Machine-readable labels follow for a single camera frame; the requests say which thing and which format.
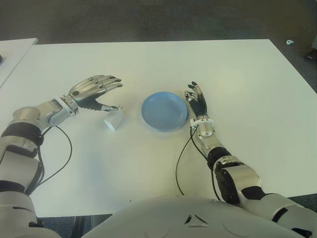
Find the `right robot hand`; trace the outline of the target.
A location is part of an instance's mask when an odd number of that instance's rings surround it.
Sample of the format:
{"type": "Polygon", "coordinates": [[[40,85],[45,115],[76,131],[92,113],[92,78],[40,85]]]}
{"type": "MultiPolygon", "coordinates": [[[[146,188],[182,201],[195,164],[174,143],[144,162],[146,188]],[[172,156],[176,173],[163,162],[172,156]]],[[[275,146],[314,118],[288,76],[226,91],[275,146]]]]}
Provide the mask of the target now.
{"type": "Polygon", "coordinates": [[[194,115],[197,119],[207,117],[208,108],[201,88],[194,81],[192,81],[191,84],[188,84],[188,88],[192,91],[184,91],[184,96],[194,115]]]}

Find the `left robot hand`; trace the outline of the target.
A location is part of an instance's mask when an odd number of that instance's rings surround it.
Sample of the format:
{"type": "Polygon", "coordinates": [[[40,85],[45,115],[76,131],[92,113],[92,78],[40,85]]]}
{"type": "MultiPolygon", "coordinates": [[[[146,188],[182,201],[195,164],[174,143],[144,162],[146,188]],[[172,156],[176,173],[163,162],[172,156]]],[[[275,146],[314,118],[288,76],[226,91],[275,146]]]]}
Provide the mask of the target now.
{"type": "Polygon", "coordinates": [[[81,108],[110,112],[118,110],[118,107],[101,104],[97,99],[122,86],[119,78],[111,75],[95,75],[73,86],[68,94],[81,108]]]}

